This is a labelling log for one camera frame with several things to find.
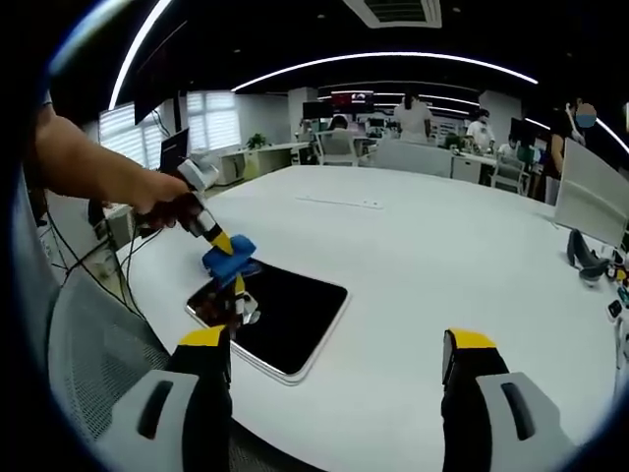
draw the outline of computer monitor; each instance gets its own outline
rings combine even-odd
[[[140,64],[131,82],[136,125],[168,98],[177,95],[189,82],[187,63],[181,50],[190,42],[183,22],[175,27],[148,58]]]
[[[304,119],[316,120],[319,118],[332,118],[334,110],[330,103],[324,101],[304,102]]]
[[[162,141],[159,170],[165,174],[174,173],[187,155],[188,128]]]
[[[365,123],[350,122],[347,129],[357,135],[363,135],[365,133]]]

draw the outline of white table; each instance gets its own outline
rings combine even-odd
[[[208,206],[230,234],[257,244],[258,259],[350,292],[301,383],[232,356],[234,417],[275,447],[323,470],[440,470],[442,337],[451,326],[493,339],[510,370],[557,404],[576,443],[605,413],[612,292],[604,281],[586,288],[569,267],[568,231],[548,221],[549,206],[439,177],[325,166],[268,174]],[[207,249],[175,228],[133,256],[134,295],[169,351],[198,328],[184,306],[206,282]]]
[[[284,143],[245,150],[246,179],[273,172],[292,164],[293,153],[310,146],[310,143]]]
[[[452,154],[452,175],[455,180],[478,184],[483,165],[496,166],[496,159],[490,155],[474,155],[466,152]]]

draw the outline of small object on table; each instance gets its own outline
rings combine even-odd
[[[609,304],[607,309],[609,310],[611,318],[613,320],[616,320],[618,318],[618,315],[620,315],[620,313],[622,312],[622,305],[620,305],[620,302],[618,300],[614,300]]]

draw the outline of curved ceiling light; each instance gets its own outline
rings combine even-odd
[[[140,46],[142,45],[144,39],[148,35],[148,32],[150,31],[150,29],[153,28],[153,25],[155,24],[157,19],[161,16],[162,13],[164,13],[164,10],[166,10],[166,7],[170,5],[170,2],[172,2],[172,0],[159,0],[155,4],[153,9],[150,11],[148,16],[146,17],[146,20],[144,20],[144,23],[142,27],[140,28],[140,30],[138,31],[138,34],[136,34],[136,37],[134,38],[134,42],[131,43],[131,47],[127,51],[125,60],[123,61],[122,66],[120,67],[120,71],[118,72],[118,78],[116,79],[116,84],[114,85],[114,89],[111,92],[111,99],[109,100],[109,108],[108,108],[109,110],[113,110],[114,107],[116,106],[116,101],[118,101],[118,95],[120,94],[120,89],[122,88],[122,84],[125,82],[125,79],[127,78],[127,74],[129,73],[129,68],[131,67],[131,64],[134,62],[134,58],[136,57],[136,54],[138,54],[138,50],[140,49]]]
[[[531,118],[525,118],[524,121],[528,121],[529,123],[533,123],[534,125],[538,125],[545,130],[550,130],[550,127],[545,125],[544,123],[540,123],[539,121],[532,120]]]
[[[469,115],[468,111],[463,110],[453,110],[452,108],[441,108],[440,106],[429,106],[431,110],[439,110],[439,111],[448,111],[450,113],[461,113],[462,115]]]
[[[496,66],[495,64],[489,64],[488,62],[477,61],[476,59],[470,59],[467,57],[452,56],[449,54],[438,54],[434,52],[363,52],[360,54],[346,54],[344,56],[326,57],[325,59],[317,59],[316,61],[305,62],[303,64],[298,64],[296,66],[287,67],[285,69],[280,69],[279,71],[271,72],[270,74],[266,74],[265,76],[260,76],[257,79],[253,79],[252,81],[248,81],[248,82],[245,82],[244,84],[240,84],[239,86],[232,88],[232,91],[238,91],[240,89],[244,89],[245,87],[251,86],[253,84],[257,84],[258,82],[265,81],[266,79],[270,79],[271,77],[280,76],[282,74],[286,74],[287,72],[297,71],[299,69],[304,69],[310,66],[316,66],[318,64],[326,64],[328,62],[336,62],[336,61],[346,61],[349,59],[366,59],[369,57],[426,57],[428,59],[445,59],[448,61],[465,62],[467,64],[474,64],[476,66],[487,67],[489,69],[493,69],[495,71],[499,71],[504,74],[517,77],[518,79],[522,79],[523,81],[530,82],[531,84],[535,84],[535,85],[538,84],[538,81],[536,81],[535,79],[529,76],[525,76],[524,74],[520,74],[519,72],[512,71],[511,69],[507,69],[506,67]]]
[[[451,96],[422,95],[420,93],[420,97],[421,98],[435,98],[437,100],[450,100],[450,101],[456,101],[458,103],[465,103],[466,105],[481,106],[480,103],[475,103],[474,101],[462,100],[460,98],[452,98]]]
[[[622,146],[622,148],[625,149],[625,152],[627,152],[629,154],[629,147],[624,144],[624,142],[618,137],[618,135],[616,135],[613,131],[611,131],[611,129],[607,125],[605,125],[599,118],[597,118],[597,123],[599,123],[600,127],[603,128],[604,130],[606,130],[607,133],[611,137],[613,137],[615,140],[617,140],[618,143]]]
[[[373,93],[373,90],[336,90],[330,92],[333,95],[338,93]]]

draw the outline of window blind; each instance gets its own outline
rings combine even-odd
[[[98,140],[102,146],[119,152],[142,167],[159,167],[164,136],[154,122],[153,113],[135,125],[133,103],[105,111],[98,118]]]
[[[242,143],[235,94],[231,91],[188,93],[188,127],[192,149],[220,149]]]

